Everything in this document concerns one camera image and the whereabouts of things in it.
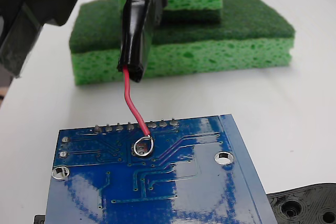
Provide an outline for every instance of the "black plastic part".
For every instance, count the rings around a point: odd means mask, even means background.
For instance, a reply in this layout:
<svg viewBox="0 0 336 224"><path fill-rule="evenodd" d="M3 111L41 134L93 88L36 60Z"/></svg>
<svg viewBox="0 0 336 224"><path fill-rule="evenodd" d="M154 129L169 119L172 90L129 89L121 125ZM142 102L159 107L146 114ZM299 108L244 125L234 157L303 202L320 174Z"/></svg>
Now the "black plastic part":
<svg viewBox="0 0 336 224"><path fill-rule="evenodd" d="M279 224L335 224L336 184L317 184L268 194Z"/></svg>
<svg viewBox="0 0 336 224"><path fill-rule="evenodd" d="M118 70L127 65L131 80L140 82L147 66L154 26L161 22L163 1L127 0L122 14L122 44Z"/></svg>
<svg viewBox="0 0 336 224"><path fill-rule="evenodd" d="M36 215L34 218L34 224L44 224L46 221L45 215Z"/></svg>

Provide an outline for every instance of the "white tabletop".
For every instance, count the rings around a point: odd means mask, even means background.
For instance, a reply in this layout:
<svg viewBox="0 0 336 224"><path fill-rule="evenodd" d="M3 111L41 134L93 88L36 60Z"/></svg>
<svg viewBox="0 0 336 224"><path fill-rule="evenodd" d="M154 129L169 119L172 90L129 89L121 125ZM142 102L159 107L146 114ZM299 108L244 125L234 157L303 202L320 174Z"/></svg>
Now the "white tabletop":
<svg viewBox="0 0 336 224"><path fill-rule="evenodd" d="M135 122L123 83L76 87L63 27L45 25L0 109L0 219L45 214L58 131ZM146 121L232 114L266 193L336 183L336 0L263 0L296 29L290 67L143 80Z"/></svg>

